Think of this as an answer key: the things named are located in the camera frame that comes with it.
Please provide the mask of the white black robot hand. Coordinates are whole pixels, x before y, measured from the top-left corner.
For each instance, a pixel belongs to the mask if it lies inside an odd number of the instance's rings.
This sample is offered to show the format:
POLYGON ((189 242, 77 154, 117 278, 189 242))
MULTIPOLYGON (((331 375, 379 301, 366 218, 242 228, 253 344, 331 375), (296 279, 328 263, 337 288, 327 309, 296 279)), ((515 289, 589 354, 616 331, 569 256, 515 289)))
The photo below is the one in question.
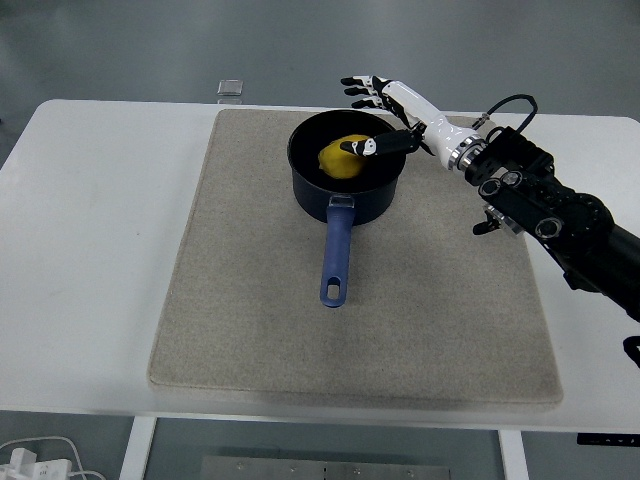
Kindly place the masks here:
POLYGON ((448 170, 460 170, 463 159, 480 151, 484 140, 471 128, 451 124, 446 116, 416 91, 398 80, 377 76, 352 76, 341 80, 344 93, 362 98, 352 104, 379 108, 395 115, 403 130, 340 144, 346 152, 363 157, 412 153, 423 147, 448 170))

